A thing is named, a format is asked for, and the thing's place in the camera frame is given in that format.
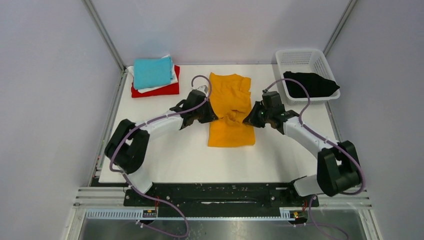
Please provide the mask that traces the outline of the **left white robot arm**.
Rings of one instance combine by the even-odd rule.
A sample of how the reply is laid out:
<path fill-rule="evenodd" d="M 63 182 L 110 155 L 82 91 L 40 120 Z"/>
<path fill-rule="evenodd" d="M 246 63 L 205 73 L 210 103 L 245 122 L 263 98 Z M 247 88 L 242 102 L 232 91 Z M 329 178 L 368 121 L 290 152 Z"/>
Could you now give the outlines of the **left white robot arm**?
<path fill-rule="evenodd" d="M 123 119 L 108 141 L 104 154 L 127 183 L 134 187 L 136 199 L 144 206 L 152 204 L 155 192 L 153 181 L 143 167 L 148 144 L 165 134 L 180 131 L 198 121 L 201 124 L 217 120 L 212 109 L 208 88 L 193 89 L 187 99 L 181 100 L 163 115 L 140 122 Z"/>

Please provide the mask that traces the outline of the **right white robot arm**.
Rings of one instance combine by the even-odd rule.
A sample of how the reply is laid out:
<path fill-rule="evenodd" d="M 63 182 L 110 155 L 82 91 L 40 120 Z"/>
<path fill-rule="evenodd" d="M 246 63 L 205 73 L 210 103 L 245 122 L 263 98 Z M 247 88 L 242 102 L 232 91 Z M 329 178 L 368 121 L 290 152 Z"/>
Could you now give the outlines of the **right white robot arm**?
<path fill-rule="evenodd" d="M 333 197 L 361 185 L 358 155 L 350 141 L 332 142 L 308 127 L 300 115 L 285 109 L 279 93 L 266 92 L 256 101 L 251 112 L 243 120 L 246 125 L 264 128 L 269 124 L 308 150 L 317 160 L 316 174 L 304 176 L 291 182 L 287 201 L 293 206 L 301 205 L 309 195 L 325 194 Z"/>

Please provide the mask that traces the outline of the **yellow t shirt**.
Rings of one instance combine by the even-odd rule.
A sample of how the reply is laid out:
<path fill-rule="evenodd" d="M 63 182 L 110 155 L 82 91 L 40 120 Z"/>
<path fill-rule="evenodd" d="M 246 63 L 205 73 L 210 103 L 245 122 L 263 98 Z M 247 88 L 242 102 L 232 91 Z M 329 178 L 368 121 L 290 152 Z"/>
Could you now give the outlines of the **yellow t shirt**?
<path fill-rule="evenodd" d="M 210 103 L 218 119 L 210 123 L 207 145 L 216 148 L 253 146 L 254 128 L 243 123 L 252 110 L 251 78 L 238 74 L 209 75 Z"/>

